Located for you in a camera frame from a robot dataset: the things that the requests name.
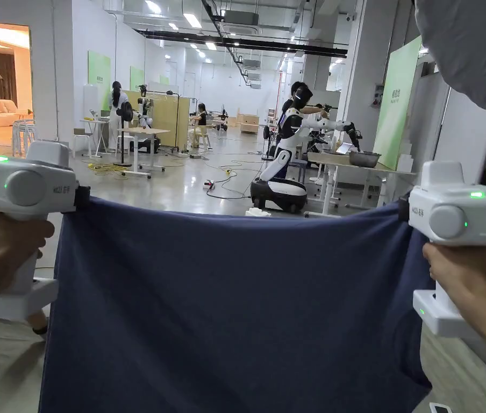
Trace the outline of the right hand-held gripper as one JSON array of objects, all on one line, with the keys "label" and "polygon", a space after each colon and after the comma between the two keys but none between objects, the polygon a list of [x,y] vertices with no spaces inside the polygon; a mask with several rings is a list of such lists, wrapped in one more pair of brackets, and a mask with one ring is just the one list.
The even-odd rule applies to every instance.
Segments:
[{"label": "right hand-held gripper", "polygon": [[[420,182],[404,202],[407,223],[430,243],[486,246],[486,186],[467,184],[461,163],[425,162]],[[441,285],[413,292],[413,308],[436,336],[476,338]]]}]

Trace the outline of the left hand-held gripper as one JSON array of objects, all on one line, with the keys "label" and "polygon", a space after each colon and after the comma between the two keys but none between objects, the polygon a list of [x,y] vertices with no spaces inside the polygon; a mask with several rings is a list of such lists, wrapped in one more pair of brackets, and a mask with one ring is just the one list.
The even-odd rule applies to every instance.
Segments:
[{"label": "left hand-held gripper", "polygon": [[[0,213],[17,221],[45,220],[50,213],[70,213],[89,200],[69,166],[69,148],[56,141],[35,141],[24,158],[0,156]],[[35,277],[37,254],[16,270],[0,293],[0,319],[26,321],[40,336],[47,334],[44,307],[58,295],[58,283]]]}]

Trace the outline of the person's right hand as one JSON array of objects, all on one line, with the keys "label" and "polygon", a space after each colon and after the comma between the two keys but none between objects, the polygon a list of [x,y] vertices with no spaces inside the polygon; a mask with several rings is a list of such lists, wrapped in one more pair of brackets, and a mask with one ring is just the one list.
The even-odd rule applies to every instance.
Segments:
[{"label": "person's right hand", "polygon": [[477,331],[486,318],[486,246],[447,247],[427,243],[423,256],[462,317]]}]

